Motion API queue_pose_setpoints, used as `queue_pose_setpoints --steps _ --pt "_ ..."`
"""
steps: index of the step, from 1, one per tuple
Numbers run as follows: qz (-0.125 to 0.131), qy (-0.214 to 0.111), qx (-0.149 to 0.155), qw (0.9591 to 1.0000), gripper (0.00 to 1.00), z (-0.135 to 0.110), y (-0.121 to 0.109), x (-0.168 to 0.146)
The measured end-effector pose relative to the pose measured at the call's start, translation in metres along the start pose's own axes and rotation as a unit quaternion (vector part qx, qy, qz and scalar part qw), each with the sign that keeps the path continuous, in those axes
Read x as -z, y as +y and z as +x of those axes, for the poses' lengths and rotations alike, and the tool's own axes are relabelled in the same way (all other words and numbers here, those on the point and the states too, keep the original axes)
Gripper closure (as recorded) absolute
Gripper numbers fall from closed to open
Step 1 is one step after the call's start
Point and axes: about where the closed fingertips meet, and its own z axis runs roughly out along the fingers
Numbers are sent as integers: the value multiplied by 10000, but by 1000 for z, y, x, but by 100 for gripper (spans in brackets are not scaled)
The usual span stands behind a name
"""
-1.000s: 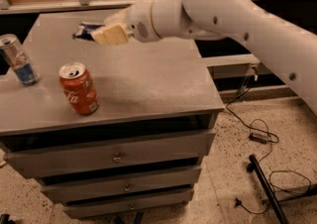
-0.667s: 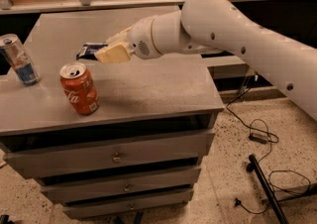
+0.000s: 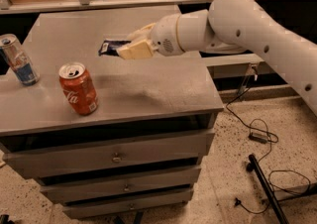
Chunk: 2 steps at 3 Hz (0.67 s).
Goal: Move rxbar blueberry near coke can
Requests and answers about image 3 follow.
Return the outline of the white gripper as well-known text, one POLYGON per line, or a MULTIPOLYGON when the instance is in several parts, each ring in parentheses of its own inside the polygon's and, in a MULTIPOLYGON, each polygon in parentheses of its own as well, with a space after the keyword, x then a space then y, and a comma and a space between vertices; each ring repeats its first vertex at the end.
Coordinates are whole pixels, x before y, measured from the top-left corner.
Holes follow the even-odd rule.
MULTIPOLYGON (((179 14, 161 18, 156 23, 148 24, 127 36, 129 41, 147 39, 152 42, 163 56, 180 56, 183 50, 177 39, 177 21, 179 14)), ((151 58, 154 55, 150 43, 146 40, 131 42, 117 49, 117 54, 123 59, 151 58)))

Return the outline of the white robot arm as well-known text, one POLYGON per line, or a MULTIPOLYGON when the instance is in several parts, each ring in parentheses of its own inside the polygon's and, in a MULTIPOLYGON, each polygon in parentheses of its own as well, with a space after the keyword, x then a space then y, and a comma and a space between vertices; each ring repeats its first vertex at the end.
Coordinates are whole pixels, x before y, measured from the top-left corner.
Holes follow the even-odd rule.
POLYGON ((123 59, 251 51, 317 114, 317 46, 279 25, 254 0, 214 0, 207 10, 165 16, 127 40, 117 49, 123 59))

